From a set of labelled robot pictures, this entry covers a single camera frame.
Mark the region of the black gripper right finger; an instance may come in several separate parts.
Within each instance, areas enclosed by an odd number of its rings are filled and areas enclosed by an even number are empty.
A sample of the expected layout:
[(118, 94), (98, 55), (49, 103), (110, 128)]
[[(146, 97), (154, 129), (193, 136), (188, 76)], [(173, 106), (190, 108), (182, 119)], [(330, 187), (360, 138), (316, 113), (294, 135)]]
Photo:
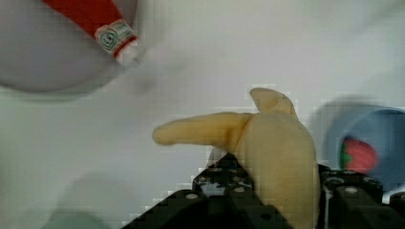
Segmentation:
[(317, 229), (405, 229), (404, 193), (383, 202), (383, 185), (374, 177), (318, 165), (321, 198)]

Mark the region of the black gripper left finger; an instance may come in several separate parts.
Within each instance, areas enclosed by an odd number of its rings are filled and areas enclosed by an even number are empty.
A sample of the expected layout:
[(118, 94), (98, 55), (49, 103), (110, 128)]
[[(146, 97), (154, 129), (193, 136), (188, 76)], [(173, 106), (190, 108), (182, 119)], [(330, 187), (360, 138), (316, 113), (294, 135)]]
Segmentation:
[(293, 229), (275, 207), (263, 204), (254, 182), (227, 154), (179, 190), (121, 229)]

